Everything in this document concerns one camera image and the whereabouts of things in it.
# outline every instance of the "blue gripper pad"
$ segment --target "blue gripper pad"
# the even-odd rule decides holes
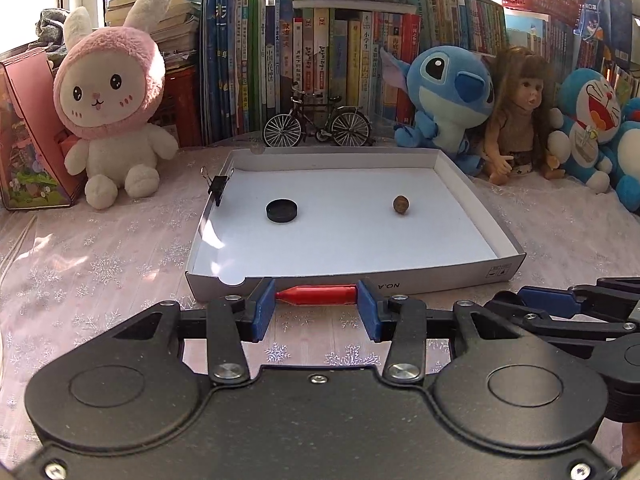
[[[360,319],[362,320],[364,329],[367,331],[369,339],[373,342],[379,343],[380,335],[382,333],[382,324],[378,317],[378,305],[376,304],[376,300],[369,293],[362,280],[356,284],[356,291],[358,313],[360,314]]]
[[[523,286],[518,292],[518,297],[529,308],[544,310],[550,316],[571,319],[581,311],[580,304],[575,301],[574,295],[568,290]]]
[[[251,323],[254,341],[262,341],[276,308],[276,280],[271,280],[255,304],[254,321]]]

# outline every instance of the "plush bunny toy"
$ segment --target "plush bunny toy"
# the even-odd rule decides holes
[[[86,170],[87,202],[111,206],[124,187],[132,198],[158,189],[156,162],[172,158],[178,143],[147,121],[158,109],[164,60],[149,31],[171,0],[137,0],[122,27],[92,32],[89,14],[78,7],[65,21],[68,54],[53,87],[56,111],[78,142],[65,157],[67,171]]]

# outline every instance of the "floral illustration on box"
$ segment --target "floral illustration on box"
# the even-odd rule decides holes
[[[69,204],[69,197],[46,170],[27,126],[14,109],[4,78],[0,77],[0,147],[6,186],[2,194],[8,208],[34,208]]]

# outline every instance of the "stuffed animal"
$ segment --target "stuffed animal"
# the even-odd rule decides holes
[[[622,121],[611,142],[600,149],[613,161],[611,186],[622,205],[635,212],[640,209],[640,98],[622,108]]]
[[[494,108],[494,87],[482,60],[456,46],[424,51],[408,64],[381,50],[384,81],[414,104],[415,126],[396,125],[402,148],[437,148],[466,174],[480,172],[482,159],[468,154],[465,130],[482,124]]]
[[[53,87],[62,123],[79,137],[66,154],[70,174],[86,170],[87,202],[111,206],[124,187],[132,198],[152,195],[160,177],[158,156],[172,158],[178,143],[147,121],[164,88],[164,60],[149,32],[165,16],[171,0],[137,0],[122,27],[92,32],[84,7],[63,28],[68,54]]]
[[[620,127],[620,105],[609,82],[595,70],[571,72],[558,92],[558,108],[552,110],[547,149],[566,174],[596,193],[609,188],[613,161],[599,149]]]

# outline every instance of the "stitch's blue nose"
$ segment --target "stitch's blue nose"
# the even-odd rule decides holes
[[[456,91],[465,103],[472,103],[484,93],[484,79],[471,72],[458,72],[455,81]]]

